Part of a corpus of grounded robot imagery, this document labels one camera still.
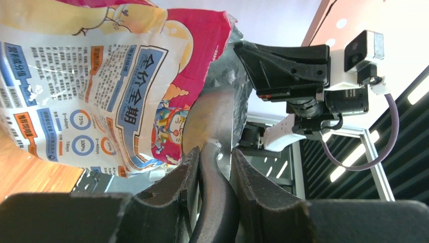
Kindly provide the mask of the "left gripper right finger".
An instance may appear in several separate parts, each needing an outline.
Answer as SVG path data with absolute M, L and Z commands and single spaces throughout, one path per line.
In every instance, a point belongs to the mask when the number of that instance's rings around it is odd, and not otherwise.
M 231 154 L 242 242 L 428 242 L 428 206 L 414 200 L 300 199 Z

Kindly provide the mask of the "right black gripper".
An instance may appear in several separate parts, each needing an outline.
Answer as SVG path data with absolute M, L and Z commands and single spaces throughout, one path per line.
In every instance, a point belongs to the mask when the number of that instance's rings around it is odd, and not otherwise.
M 273 47 L 238 42 L 234 52 L 263 101 L 286 102 L 286 112 L 299 117 L 331 115 L 323 88 L 329 83 L 328 45 Z

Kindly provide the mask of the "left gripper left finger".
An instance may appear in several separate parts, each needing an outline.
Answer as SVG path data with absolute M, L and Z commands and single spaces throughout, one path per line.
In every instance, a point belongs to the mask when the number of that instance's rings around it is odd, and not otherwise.
M 200 149 L 131 193 L 18 193 L 1 203 L 1 242 L 188 242 Z

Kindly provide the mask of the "metal scoop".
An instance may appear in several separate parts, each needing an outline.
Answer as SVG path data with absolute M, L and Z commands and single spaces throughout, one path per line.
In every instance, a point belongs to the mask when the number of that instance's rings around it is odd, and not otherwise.
M 239 202 L 230 183 L 235 90 L 232 85 L 201 92 L 190 108 L 183 152 L 199 147 L 202 205 L 190 242 L 235 242 Z

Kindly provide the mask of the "pet food bag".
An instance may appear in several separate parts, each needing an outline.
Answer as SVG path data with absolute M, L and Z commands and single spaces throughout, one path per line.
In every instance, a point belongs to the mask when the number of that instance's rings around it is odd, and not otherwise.
M 35 157 L 109 175 L 176 166 L 235 23 L 150 1 L 1 1 L 1 130 Z

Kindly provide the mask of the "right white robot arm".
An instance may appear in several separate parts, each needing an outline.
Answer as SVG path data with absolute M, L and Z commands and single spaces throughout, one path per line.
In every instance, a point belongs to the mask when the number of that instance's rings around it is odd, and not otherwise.
M 322 140 L 339 130 L 344 118 L 369 110 L 366 89 L 331 90 L 328 45 L 271 47 L 239 42 L 234 52 L 265 102 L 284 102 L 286 117 L 260 132 L 264 150 L 279 152 L 303 140 Z

